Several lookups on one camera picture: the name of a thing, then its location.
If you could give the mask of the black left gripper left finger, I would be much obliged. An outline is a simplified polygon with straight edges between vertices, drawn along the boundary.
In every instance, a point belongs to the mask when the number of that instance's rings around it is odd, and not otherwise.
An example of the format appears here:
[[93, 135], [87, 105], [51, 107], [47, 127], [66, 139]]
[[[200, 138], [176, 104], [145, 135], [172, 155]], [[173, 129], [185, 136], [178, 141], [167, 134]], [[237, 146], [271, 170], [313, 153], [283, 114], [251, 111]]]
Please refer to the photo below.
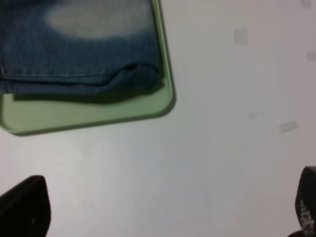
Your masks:
[[2, 237], [44, 237], [50, 221], [50, 201], [43, 176], [30, 176], [0, 196]]

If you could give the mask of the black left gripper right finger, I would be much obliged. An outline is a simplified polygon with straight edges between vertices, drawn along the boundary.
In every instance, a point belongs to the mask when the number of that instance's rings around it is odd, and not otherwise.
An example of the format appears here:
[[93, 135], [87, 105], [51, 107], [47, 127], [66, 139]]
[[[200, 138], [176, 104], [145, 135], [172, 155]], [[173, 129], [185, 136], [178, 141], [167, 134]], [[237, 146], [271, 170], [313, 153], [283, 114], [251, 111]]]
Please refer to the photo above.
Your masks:
[[306, 166], [300, 176], [295, 211], [301, 229], [288, 237], [316, 236], [316, 167]]

